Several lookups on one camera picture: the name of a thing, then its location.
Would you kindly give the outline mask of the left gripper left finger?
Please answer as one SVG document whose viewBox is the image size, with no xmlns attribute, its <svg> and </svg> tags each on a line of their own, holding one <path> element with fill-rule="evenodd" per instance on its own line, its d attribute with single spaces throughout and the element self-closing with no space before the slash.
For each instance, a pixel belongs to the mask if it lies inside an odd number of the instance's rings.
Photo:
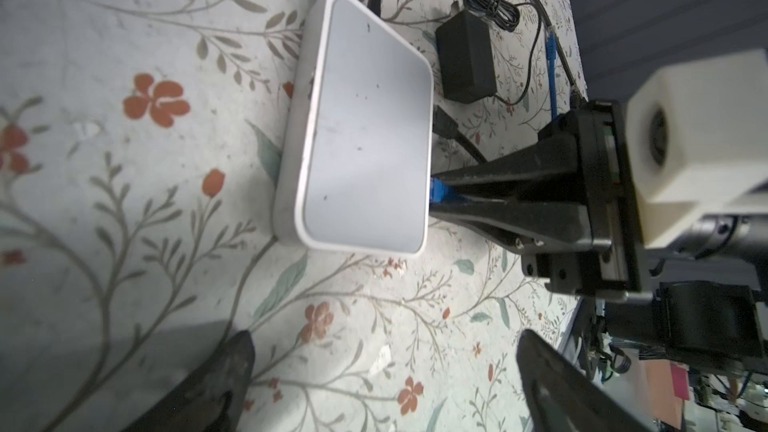
<svg viewBox="0 0 768 432">
<path fill-rule="evenodd" d="M 236 333 L 126 429 L 234 431 L 244 410 L 254 364 L 250 333 Z"/>
</svg>

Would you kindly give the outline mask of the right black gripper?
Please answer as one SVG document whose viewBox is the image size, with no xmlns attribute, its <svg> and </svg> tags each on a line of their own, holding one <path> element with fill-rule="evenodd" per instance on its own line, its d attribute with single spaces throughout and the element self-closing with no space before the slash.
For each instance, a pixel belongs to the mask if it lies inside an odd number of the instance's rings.
<svg viewBox="0 0 768 432">
<path fill-rule="evenodd" d="M 540 141 L 504 157 L 434 175 L 448 186 L 546 179 L 536 202 L 442 202 L 434 218 L 506 249 L 525 249 L 522 270 L 556 294 L 615 303 L 651 299 L 650 268 L 617 101 L 594 100 L 559 116 Z"/>
</svg>

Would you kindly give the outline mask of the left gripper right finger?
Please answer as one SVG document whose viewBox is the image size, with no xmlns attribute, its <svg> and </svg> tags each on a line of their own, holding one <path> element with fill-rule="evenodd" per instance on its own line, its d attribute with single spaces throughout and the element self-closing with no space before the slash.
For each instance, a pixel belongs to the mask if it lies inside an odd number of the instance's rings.
<svg viewBox="0 0 768 432">
<path fill-rule="evenodd" d="M 520 335 L 516 360 L 535 431 L 647 431 L 537 333 Z"/>
</svg>

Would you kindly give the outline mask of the black power adapter with cable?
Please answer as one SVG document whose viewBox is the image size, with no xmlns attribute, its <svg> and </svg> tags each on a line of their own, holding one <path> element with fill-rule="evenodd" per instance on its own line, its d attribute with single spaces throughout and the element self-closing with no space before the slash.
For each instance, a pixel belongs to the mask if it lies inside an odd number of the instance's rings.
<svg viewBox="0 0 768 432">
<path fill-rule="evenodd" d="M 507 0 L 462 0 L 464 8 L 435 32 L 441 82 L 445 97 L 470 104 L 494 98 L 514 107 L 527 98 L 533 78 L 533 59 L 545 29 L 545 14 L 539 0 L 512 3 Z M 513 33 L 522 20 L 521 9 L 535 11 L 536 31 L 528 55 L 528 70 L 519 96 L 511 101 L 497 88 L 490 27 Z"/>
</svg>

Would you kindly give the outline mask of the white network switch box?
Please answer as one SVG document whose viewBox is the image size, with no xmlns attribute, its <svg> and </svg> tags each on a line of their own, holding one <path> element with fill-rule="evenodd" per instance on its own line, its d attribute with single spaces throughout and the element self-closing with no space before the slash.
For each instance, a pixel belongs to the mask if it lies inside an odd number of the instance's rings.
<svg viewBox="0 0 768 432">
<path fill-rule="evenodd" d="M 358 0 L 303 29 L 272 228 L 312 250 L 414 257 L 427 241 L 434 77 Z"/>
</svg>

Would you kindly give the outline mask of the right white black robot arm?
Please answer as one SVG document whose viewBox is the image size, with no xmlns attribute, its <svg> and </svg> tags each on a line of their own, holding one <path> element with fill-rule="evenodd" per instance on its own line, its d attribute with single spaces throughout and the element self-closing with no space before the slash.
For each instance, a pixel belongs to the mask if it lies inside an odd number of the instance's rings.
<svg viewBox="0 0 768 432">
<path fill-rule="evenodd" d="M 603 300 L 602 331 L 668 360 L 720 373 L 763 373 L 765 288 L 665 281 L 650 261 L 615 101 L 560 115 L 535 144 L 436 173 L 429 212 L 522 258 L 555 294 Z"/>
</svg>

